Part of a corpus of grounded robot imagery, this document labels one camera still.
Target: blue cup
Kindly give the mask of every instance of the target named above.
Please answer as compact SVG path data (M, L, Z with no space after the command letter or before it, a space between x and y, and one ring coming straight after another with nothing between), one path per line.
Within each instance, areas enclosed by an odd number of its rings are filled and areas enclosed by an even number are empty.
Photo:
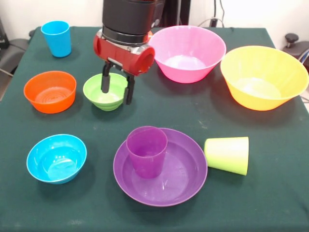
M67 22L48 22L41 27L41 32L54 57L66 57L71 53L70 26Z

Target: lime green cup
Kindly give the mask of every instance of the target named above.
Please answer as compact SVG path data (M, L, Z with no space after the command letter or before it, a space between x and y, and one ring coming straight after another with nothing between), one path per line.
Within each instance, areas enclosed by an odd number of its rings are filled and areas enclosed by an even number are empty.
M207 139L204 152L209 167L247 175L248 137Z

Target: small green bowl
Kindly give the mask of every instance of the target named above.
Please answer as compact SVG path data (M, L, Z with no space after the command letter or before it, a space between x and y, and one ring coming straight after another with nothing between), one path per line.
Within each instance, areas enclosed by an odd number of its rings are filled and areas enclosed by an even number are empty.
M110 73L110 90L103 93L101 90L102 74L90 77L84 84L84 95L97 108L104 111L112 111L117 109L124 101L125 88L127 80L122 75Z

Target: table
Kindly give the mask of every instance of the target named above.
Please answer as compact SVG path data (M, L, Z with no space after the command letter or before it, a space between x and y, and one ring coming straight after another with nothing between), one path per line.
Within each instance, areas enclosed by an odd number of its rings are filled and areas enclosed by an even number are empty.
M228 51L273 46L265 29L211 30ZM309 231L309 116L299 97L269 112L252 111L233 100L219 65L202 81L184 85L154 64L136 78L130 106L104 112L82 91L103 66L92 49L97 31L72 27L72 54L53 58L37 29L22 58L0 104L0 231ZM37 112L23 96L27 80L49 70L77 80L74 105L55 115ZM182 131L202 148L207 138L249 136L248 175L209 168L202 190L189 201L168 208L140 204L120 190L112 162L128 133L142 125ZM81 138L87 161L67 184L38 182L27 172L28 152L58 133Z

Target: purple cup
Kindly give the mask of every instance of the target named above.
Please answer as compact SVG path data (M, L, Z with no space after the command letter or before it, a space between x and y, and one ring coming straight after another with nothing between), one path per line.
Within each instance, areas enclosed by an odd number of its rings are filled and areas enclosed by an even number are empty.
M168 138L159 128L144 126L134 129L126 139L126 147L136 174L146 179L159 176L167 145Z

